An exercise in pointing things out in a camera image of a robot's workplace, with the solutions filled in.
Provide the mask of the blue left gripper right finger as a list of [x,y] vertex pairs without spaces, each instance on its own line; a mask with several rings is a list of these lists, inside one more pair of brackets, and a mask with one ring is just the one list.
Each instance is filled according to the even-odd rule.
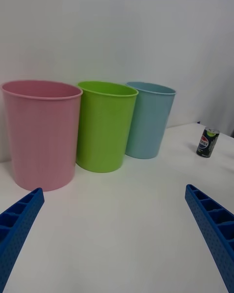
[[196,220],[228,292],[234,291],[234,215],[188,184],[185,200]]

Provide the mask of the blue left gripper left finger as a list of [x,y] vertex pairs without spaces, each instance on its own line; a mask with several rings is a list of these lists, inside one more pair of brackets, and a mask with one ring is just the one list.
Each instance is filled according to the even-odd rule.
[[0,214],[0,292],[43,204],[43,191],[37,188]]

